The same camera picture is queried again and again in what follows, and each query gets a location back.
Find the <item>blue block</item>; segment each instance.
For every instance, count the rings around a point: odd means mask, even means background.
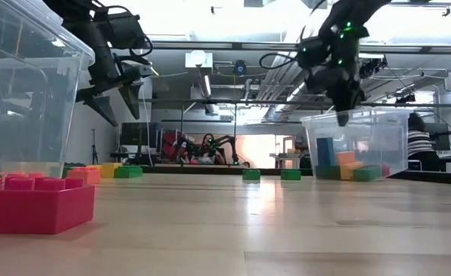
[[[334,155],[333,138],[317,138],[319,166],[336,166],[336,156]]]

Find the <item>striped shirt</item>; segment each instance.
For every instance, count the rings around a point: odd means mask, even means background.
[[[418,130],[408,131],[408,156],[421,152],[433,152],[430,135]]]

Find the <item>orange block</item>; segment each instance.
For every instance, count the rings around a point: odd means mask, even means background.
[[[349,164],[344,164],[340,166],[340,177],[341,180],[353,180],[354,170],[364,166],[362,162],[354,162]]]
[[[355,152],[337,153],[336,160],[338,161],[339,166],[357,162],[357,160],[355,160]]]
[[[94,185],[101,182],[101,173],[97,169],[78,168],[67,172],[69,179],[83,179],[84,185]]]

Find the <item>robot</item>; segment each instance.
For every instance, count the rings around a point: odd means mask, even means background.
[[[323,2],[319,1],[314,12]],[[430,0],[409,0],[410,3],[427,3]],[[318,36],[301,39],[296,57],[270,53],[260,59],[260,65],[266,69],[276,69],[297,61],[298,66],[308,71],[305,79],[306,87],[313,91],[326,91],[332,99],[337,111],[338,124],[343,127],[348,122],[348,114],[364,100],[364,92],[360,87],[359,40],[369,36],[364,24],[383,6],[392,0],[339,0],[330,11]],[[288,59],[276,67],[262,64],[264,58],[281,55]]]
[[[80,89],[76,101],[83,102],[116,127],[117,121],[109,97],[100,95],[118,87],[125,104],[135,119],[140,118],[138,94],[141,79],[153,74],[151,63],[145,59],[153,50],[152,42],[139,25],[139,15],[122,6],[104,6],[98,0],[43,0],[61,18],[62,26],[91,47],[96,54],[95,63],[89,67],[92,87]],[[124,12],[109,14],[113,8]],[[115,49],[129,50],[129,56],[111,53]],[[136,54],[133,49],[149,50]],[[132,61],[138,66],[125,61]]]

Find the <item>container lid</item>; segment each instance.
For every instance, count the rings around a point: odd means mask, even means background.
[[[18,15],[31,22],[39,31],[43,31],[45,37],[58,39],[65,47],[83,54],[86,58],[84,65],[90,66],[94,63],[94,51],[79,38],[61,26],[56,14],[51,11],[41,0],[0,0],[0,5],[15,10]]]

